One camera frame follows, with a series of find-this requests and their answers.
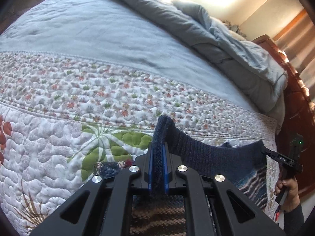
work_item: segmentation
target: silver screw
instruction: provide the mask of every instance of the silver screw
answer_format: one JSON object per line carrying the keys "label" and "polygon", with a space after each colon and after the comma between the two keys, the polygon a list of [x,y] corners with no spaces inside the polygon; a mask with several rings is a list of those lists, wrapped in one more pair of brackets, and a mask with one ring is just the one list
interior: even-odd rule
{"label": "silver screw", "polygon": [[102,177],[101,177],[101,176],[94,176],[94,177],[92,178],[92,181],[93,181],[94,183],[99,183],[99,182],[102,181]]}
{"label": "silver screw", "polygon": [[223,175],[216,175],[215,180],[218,182],[223,182],[225,180],[225,177]]}
{"label": "silver screw", "polygon": [[131,166],[130,168],[129,168],[129,171],[130,172],[137,172],[139,170],[139,167],[138,166]]}
{"label": "silver screw", "polygon": [[180,172],[185,172],[188,170],[188,168],[185,166],[185,165],[179,165],[177,167],[177,169],[180,171]]}

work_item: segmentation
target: multicolored knit fabric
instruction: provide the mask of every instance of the multicolored knit fabric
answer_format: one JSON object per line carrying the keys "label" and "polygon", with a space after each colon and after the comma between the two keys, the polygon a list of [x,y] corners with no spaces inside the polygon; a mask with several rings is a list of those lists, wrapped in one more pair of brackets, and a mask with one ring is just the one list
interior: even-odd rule
{"label": "multicolored knit fabric", "polygon": [[[162,181],[161,146],[167,142],[169,152],[179,155],[183,164],[201,175],[222,174],[261,209],[267,204],[266,157],[261,154],[262,141],[232,148],[229,143],[209,146],[177,129],[171,118],[160,116],[152,139],[154,155],[153,196],[133,199],[130,235],[186,235],[185,208],[182,196],[160,194]],[[96,163],[94,175],[115,176],[133,164],[126,162]]]}

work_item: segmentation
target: floral quilt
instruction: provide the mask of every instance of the floral quilt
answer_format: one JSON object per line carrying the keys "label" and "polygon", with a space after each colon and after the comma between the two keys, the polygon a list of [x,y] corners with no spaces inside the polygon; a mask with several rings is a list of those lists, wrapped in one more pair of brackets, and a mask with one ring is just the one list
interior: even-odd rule
{"label": "floral quilt", "polygon": [[[263,139],[276,151],[276,121],[185,83],[79,57],[0,53],[0,203],[20,235],[77,191],[96,162],[147,151],[157,118],[204,143]],[[267,158],[270,217],[278,165]]]}

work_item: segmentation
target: dark sleeve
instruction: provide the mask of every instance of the dark sleeve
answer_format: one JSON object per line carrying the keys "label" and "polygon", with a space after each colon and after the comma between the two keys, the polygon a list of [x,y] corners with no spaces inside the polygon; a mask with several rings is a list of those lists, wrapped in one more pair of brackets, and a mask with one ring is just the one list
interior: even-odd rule
{"label": "dark sleeve", "polygon": [[284,213],[284,232],[287,235],[295,235],[304,223],[302,206],[299,204],[289,213]]}

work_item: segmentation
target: human hand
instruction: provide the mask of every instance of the human hand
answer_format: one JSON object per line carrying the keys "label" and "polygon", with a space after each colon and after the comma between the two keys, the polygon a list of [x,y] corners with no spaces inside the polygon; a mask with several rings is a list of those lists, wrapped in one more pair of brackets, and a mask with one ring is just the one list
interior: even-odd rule
{"label": "human hand", "polygon": [[300,197],[299,197],[299,189],[297,185],[296,178],[290,178],[285,180],[278,180],[275,186],[275,195],[278,195],[282,189],[283,186],[286,186],[289,188],[288,195],[286,200],[284,201],[284,204],[282,205],[282,209],[286,212],[291,212],[294,210],[299,204],[300,204]]}

